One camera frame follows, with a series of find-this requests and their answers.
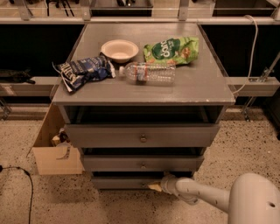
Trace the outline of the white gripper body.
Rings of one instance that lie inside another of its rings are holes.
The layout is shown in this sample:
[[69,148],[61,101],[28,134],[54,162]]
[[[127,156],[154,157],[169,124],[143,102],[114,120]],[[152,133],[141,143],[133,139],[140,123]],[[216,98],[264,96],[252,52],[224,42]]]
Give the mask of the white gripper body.
[[160,186],[162,191],[168,194],[179,195],[180,190],[177,188],[177,183],[179,182],[179,178],[172,174],[168,174],[164,176],[160,182]]

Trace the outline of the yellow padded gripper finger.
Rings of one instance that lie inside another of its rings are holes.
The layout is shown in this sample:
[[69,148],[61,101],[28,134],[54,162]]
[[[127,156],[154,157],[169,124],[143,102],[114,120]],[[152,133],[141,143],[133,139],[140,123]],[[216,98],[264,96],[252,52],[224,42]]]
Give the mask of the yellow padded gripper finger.
[[159,182],[149,183],[149,184],[148,184],[148,187],[149,187],[151,190],[154,190],[154,191],[157,191],[157,192],[161,192],[161,191],[162,191],[162,187],[161,187],[161,185],[160,185]]

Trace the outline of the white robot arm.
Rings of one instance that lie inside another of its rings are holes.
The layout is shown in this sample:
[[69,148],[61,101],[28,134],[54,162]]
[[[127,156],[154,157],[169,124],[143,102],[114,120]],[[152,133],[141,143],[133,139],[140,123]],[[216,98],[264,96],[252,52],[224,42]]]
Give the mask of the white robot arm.
[[203,200],[226,213],[227,224],[280,224],[280,191],[258,174],[242,174],[229,191],[174,175],[149,183],[148,187],[173,194],[189,205]]

